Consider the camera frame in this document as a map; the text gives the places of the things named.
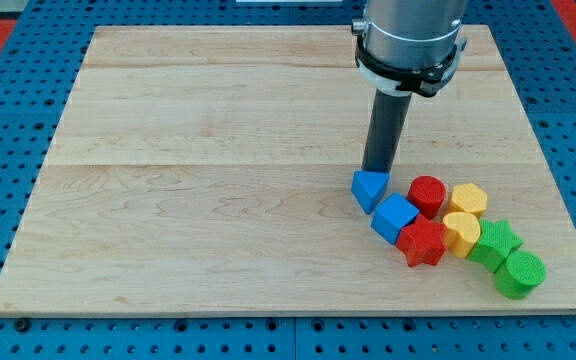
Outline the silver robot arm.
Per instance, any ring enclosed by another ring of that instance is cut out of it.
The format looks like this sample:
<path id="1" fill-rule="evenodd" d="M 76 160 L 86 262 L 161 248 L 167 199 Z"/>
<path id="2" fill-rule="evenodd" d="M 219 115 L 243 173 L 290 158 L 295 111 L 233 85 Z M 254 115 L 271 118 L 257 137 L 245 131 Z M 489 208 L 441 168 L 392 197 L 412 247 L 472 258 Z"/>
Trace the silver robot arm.
<path id="1" fill-rule="evenodd" d="M 377 62 L 426 69 L 452 53 L 466 7 L 466 0 L 367 0 L 351 31 Z"/>

